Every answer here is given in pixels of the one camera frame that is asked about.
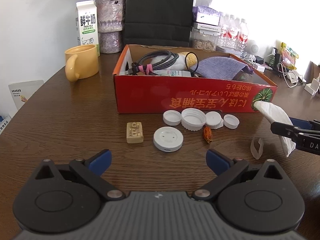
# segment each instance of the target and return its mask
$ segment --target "small beige box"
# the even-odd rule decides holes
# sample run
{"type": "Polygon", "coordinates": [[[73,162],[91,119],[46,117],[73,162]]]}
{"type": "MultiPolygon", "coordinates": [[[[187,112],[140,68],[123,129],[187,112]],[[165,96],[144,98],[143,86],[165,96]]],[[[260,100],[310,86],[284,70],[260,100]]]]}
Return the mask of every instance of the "small beige box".
{"type": "Polygon", "coordinates": [[[127,143],[142,143],[143,132],[141,122],[127,123],[127,143]]]}

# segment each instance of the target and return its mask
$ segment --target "milk carton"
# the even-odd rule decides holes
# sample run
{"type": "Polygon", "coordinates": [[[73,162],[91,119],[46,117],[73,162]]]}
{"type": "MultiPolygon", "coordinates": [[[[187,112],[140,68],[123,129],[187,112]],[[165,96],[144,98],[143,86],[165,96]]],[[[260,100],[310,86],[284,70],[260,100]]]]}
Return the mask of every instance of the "milk carton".
{"type": "Polygon", "coordinates": [[[76,29],[78,34],[78,45],[97,45],[98,56],[100,56],[97,26],[97,7],[94,1],[83,1],[76,3],[76,29]]]}

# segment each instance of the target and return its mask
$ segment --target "round white device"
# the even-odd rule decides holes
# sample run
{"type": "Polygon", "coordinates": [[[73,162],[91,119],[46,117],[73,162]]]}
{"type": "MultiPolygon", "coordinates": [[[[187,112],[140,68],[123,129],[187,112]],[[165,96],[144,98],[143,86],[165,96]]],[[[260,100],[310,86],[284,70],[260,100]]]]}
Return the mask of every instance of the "round white device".
{"type": "Polygon", "coordinates": [[[163,152],[174,152],[181,148],[182,133],[174,127],[161,127],[153,135],[154,145],[163,152]]]}

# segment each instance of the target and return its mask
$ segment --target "purple tissue box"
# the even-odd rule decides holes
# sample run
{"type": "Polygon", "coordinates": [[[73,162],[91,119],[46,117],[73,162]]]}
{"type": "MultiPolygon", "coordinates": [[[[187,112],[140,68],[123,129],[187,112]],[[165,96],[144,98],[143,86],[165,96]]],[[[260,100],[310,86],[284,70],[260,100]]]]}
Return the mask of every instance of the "purple tissue box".
{"type": "Polygon", "coordinates": [[[193,21],[197,23],[219,25],[220,13],[205,6],[194,6],[192,8],[193,21]]]}

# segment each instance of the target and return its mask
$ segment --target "small speaker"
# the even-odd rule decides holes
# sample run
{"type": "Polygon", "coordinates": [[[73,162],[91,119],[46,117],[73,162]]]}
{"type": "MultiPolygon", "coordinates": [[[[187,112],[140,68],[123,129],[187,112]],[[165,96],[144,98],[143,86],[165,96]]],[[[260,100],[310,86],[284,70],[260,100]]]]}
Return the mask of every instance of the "small speaker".
{"type": "Polygon", "coordinates": [[[250,55],[257,55],[259,52],[259,46],[256,44],[254,40],[248,40],[247,46],[244,49],[250,55]]]}

